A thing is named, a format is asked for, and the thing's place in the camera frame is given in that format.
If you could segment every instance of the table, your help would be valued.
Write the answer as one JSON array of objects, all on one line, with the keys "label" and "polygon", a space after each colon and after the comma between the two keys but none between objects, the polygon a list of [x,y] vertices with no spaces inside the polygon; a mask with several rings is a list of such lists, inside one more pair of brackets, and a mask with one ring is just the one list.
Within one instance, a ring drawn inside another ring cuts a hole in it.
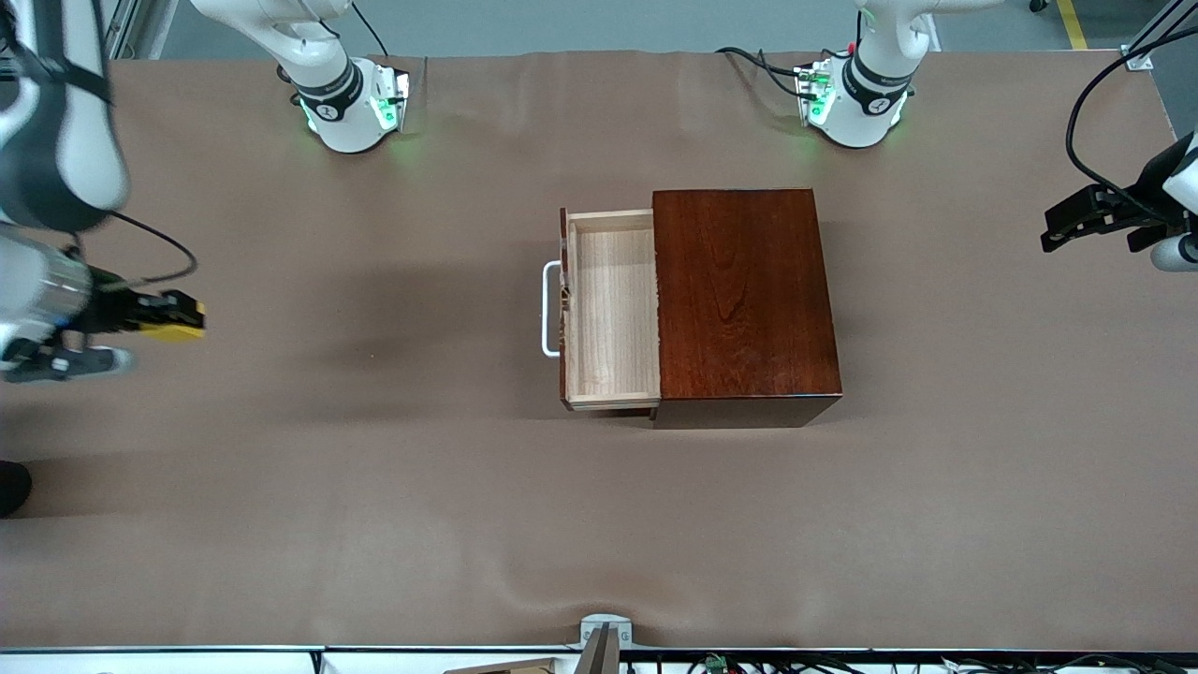
[{"label": "table", "polygon": [[[1191,648],[1194,278],[1037,241],[1112,57],[930,55],[866,151],[721,55],[431,60],[420,132],[363,156],[270,62],[114,63],[126,210],[199,254],[210,336],[2,391],[36,492],[0,523],[0,643],[546,643],[603,609],[677,646]],[[1127,181],[1172,134],[1148,74],[1109,79],[1079,151]],[[789,431],[562,409],[559,206],[795,186],[843,401]]]}]

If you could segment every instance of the gray floor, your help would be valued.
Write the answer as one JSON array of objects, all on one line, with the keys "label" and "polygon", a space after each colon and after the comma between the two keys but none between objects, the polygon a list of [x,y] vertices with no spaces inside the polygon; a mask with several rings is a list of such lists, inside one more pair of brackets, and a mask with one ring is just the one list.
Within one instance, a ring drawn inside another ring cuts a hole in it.
[{"label": "gray floor", "polygon": [[[361,0],[359,8],[397,54],[501,56],[531,51],[639,49],[712,51],[728,44],[793,51],[842,48],[855,10],[843,1],[727,0]],[[329,25],[350,53],[377,53],[349,13]],[[186,0],[164,59],[262,57],[244,37],[213,24]]]},{"label": "gray floor", "polygon": [[[1186,26],[1198,25],[1198,17]],[[1169,113],[1173,130],[1185,135],[1198,126],[1198,36],[1167,44],[1152,53],[1152,77]]]}]

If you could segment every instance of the wood grain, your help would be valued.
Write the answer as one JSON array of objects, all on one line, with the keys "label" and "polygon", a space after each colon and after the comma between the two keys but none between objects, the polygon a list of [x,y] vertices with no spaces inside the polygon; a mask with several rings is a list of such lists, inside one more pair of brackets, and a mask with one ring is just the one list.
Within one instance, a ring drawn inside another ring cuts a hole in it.
[{"label": "wood grain", "polygon": [[661,397],[841,393],[810,189],[653,194]]},{"label": "wood grain", "polygon": [[653,213],[567,220],[570,409],[628,409],[660,400]]}]

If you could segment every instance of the yellow floor tape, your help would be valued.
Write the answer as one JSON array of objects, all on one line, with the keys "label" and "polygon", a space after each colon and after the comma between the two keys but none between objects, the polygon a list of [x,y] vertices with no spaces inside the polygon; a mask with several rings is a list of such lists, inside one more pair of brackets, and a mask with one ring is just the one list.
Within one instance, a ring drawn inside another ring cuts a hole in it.
[{"label": "yellow floor tape", "polygon": [[1057,0],[1060,10],[1060,19],[1065,22],[1065,32],[1069,34],[1069,45],[1073,49],[1089,49],[1085,44],[1085,35],[1082,34],[1082,24],[1077,20],[1077,12],[1073,10],[1073,0]]}]

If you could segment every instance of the black object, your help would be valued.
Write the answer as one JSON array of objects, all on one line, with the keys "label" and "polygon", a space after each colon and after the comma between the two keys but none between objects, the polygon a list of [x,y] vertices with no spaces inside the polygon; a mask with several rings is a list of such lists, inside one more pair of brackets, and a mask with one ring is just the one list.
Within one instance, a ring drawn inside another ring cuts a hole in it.
[{"label": "black object", "polygon": [[29,470],[11,461],[0,461],[0,517],[8,517],[17,512],[29,498],[29,492],[34,488],[34,480],[29,476]]},{"label": "black object", "polygon": [[358,8],[358,4],[350,2],[350,6],[353,7],[353,13],[357,14],[359,19],[362,19],[362,24],[367,26],[367,30],[369,30],[370,35],[374,36],[375,42],[379,43],[379,48],[382,49],[382,55],[389,59],[391,51],[387,50],[387,45],[382,43],[382,38],[379,37],[377,32],[375,32],[375,29],[373,25],[370,25],[370,22],[368,22],[367,18],[362,16],[362,10]]},{"label": "black object", "polygon": [[1164,37],[1149,42],[1148,44],[1140,44],[1139,47],[1127,51],[1123,56],[1112,61],[1107,67],[1102,68],[1099,72],[1099,74],[1094,75],[1094,79],[1091,79],[1082,89],[1082,92],[1077,96],[1077,101],[1073,102],[1073,109],[1069,114],[1069,123],[1065,125],[1065,153],[1069,154],[1069,160],[1073,164],[1073,166],[1077,168],[1077,170],[1089,176],[1089,178],[1093,180],[1094,182],[1097,182],[1099,184],[1106,187],[1108,190],[1114,192],[1124,201],[1127,201],[1131,205],[1137,206],[1139,210],[1145,211],[1148,214],[1152,215],[1158,221],[1168,223],[1170,219],[1173,219],[1172,225],[1176,226],[1179,230],[1186,226],[1184,221],[1178,220],[1175,218],[1170,218],[1170,215],[1162,213],[1161,211],[1154,208],[1151,205],[1140,201],[1139,199],[1136,198],[1135,194],[1131,194],[1123,187],[1119,187],[1118,184],[1112,182],[1105,175],[1100,174],[1099,171],[1087,165],[1085,162],[1083,162],[1082,158],[1077,156],[1077,150],[1073,147],[1073,132],[1077,129],[1077,117],[1082,114],[1082,105],[1085,104],[1085,99],[1099,86],[1099,84],[1101,84],[1102,80],[1106,79],[1111,73],[1119,69],[1124,63],[1138,56],[1143,56],[1149,51],[1151,51],[1152,49],[1163,47],[1166,44],[1170,44],[1179,40],[1185,40],[1186,37],[1193,35],[1198,35],[1198,26],[1187,28],[1178,32],[1173,32],[1173,29],[1169,29],[1169,34],[1166,35]]},{"label": "black object", "polygon": [[[97,74],[67,60],[62,5],[63,0],[29,5],[37,34],[36,54],[17,40],[11,14],[0,12],[0,37],[12,51],[16,75],[38,83],[38,95],[28,121],[18,125],[0,153],[0,202],[12,221],[71,233],[95,227],[107,212],[78,198],[66,184],[56,163],[65,136],[62,129],[71,119],[67,92],[71,87],[83,87],[107,101],[108,62],[102,62]],[[98,4],[95,7],[98,17]],[[103,35],[98,25],[96,30]],[[111,123],[107,114],[104,123]]]},{"label": "black object", "polygon": [[1131,199],[1107,186],[1090,184],[1045,211],[1048,229],[1040,235],[1040,245],[1051,253],[1073,238],[1135,227],[1127,233],[1127,248],[1138,253],[1186,231],[1186,210],[1164,192],[1162,184],[1185,159],[1191,140],[1193,133],[1149,159],[1136,183],[1123,190]]},{"label": "black object", "polygon": [[[113,217],[115,217],[117,219],[122,219],[122,220],[132,224],[133,226],[140,229],[141,231],[145,231],[147,233],[152,233],[152,235],[157,236],[158,238],[162,238],[167,243],[170,243],[171,245],[174,245],[176,250],[179,250],[180,253],[183,253],[183,255],[187,257],[187,266],[184,266],[183,268],[181,268],[179,271],[175,271],[175,272],[171,272],[171,273],[164,273],[162,275],[146,275],[144,278],[138,278],[138,279],[128,280],[128,281],[125,281],[123,279],[119,279],[119,280],[122,280],[122,283],[120,283],[121,286],[123,286],[123,287],[140,287],[143,285],[150,285],[151,283],[165,283],[168,280],[179,280],[180,278],[183,278],[184,275],[190,275],[192,273],[195,272],[195,269],[200,268],[200,260],[196,259],[195,253],[193,253],[190,249],[188,249],[187,245],[183,245],[182,243],[180,243],[179,241],[176,241],[169,233],[165,233],[165,232],[163,232],[163,231],[161,231],[158,229],[155,229],[153,226],[150,226],[149,224],[139,220],[138,218],[132,217],[132,215],[127,215],[127,214],[125,214],[122,212],[108,211],[108,214],[110,214],[110,215],[113,215]],[[81,251],[83,243],[80,242],[79,238],[75,238],[75,244],[80,248],[80,251]]]},{"label": "black object", "polygon": [[[887,77],[878,74],[866,67],[861,62],[859,53],[854,49],[853,55],[849,56],[851,62],[845,65],[845,69],[841,72],[841,79],[845,83],[845,92],[848,93],[851,98],[860,103],[861,113],[869,116],[878,116],[887,114],[890,108],[902,99],[903,95],[907,93],[907,87],[910,85],[910,78],[915,75],[914,72],[908,73],[904,77]],[[858,73],[865,81],[858,79]],[[873,84],[884,89],[897,86],[898,89],[882,93],[881,91],[875,91],[873,87],[869,86]]]},{"label": "black object", "polygon": [[[110,332],[138,332],[158,326],[182,326],[204,329],[205,316],[194,297],[179,290],[161,295],[137,292],[128,287],[104,290],[120,281],[114,273],[90,267],[92,293],[84,309],[67,324],[60,327],[44,344],[14,341],[0,358],[19,362],[4,372],[11,384],[34,382],[67,382],[80,377],[115,372],[127,364],[120,352],[91,347],[91,335]],[[83,348],[65,344],[67,332],[84,335]]]}]

